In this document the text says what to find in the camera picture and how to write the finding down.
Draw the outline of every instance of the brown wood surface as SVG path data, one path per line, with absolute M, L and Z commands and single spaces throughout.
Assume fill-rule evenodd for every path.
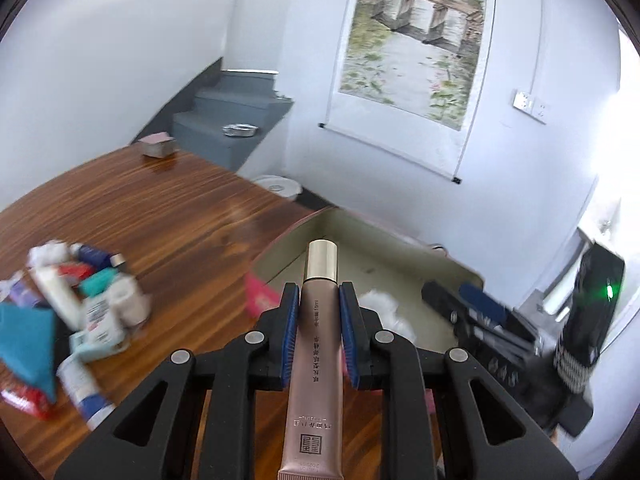
M 152 295 L 153 314 L 126 352 L 89 364 L 116 404 L 174 349 L 222 348 L 249 330 L 242 277 L 269 242 L 309 211 L 189 153 L 165 160 L 135 147 L 105 155 L 40 186 L 0 213 L 0 278 L 24 266 L 30 247 L 58 238 L 125 255 Z M 0 404 L 0 418 L 44 478 L 88 430 L 62 389 L 52 420 Z M 275 479 L 286 394 L 259 392 L 257 479 Z M 380 463 L 381 398 L 344 397 L 344 473 L 373 479 Z

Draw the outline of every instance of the pile of items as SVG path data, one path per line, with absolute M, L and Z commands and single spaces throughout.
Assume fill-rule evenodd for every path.
M 6 367 L 0 396 L 46 420 L 56 402 L 57 375 L 93 430 L 114 406 L 100 394 L 84 363 L 126 350 L 132 331 L 150 315 L 150 297 L 126 273 L 121 254 L 83 244 L 53 240 L 34 247 L 28 267 L 42 296 L 22 272 L 0 282 L 0 360 Z M 59 357 L 61 326 L 65 335 Z

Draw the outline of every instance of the white bucket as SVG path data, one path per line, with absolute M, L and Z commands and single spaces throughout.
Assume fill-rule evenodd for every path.
M 252 182 L 292 202 L 302 193 L 299 183 L 283 176 L 260 175 L 252 179 Z

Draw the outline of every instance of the gray stair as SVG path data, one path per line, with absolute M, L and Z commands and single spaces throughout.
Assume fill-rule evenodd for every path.
M 273 83 L 274 73 L 222 71 L 215 86 L 196 93 L 192 111 L 174 115 L 172 136 L 182 149 L 237 171 L 293 105 L 276 96 Z M 234 123 L 258 126 L 258 133 L 227 137 L 222 127 Z

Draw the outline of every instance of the electrical outlet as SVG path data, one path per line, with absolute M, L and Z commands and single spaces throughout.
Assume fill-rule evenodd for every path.
M 546 124 L 548 113 L 549 107 L 546 105 L 546 103 L 541 101 L 540 99 L 536 99 L 533 103 L 533 108 L 531 109 L 531 117 L 543 124 Z
M 516 92 L 516 97 L 513 100 L 513 107 L 531 115 L 531 111 L 533 110 L 533 98 L 526 92 Z

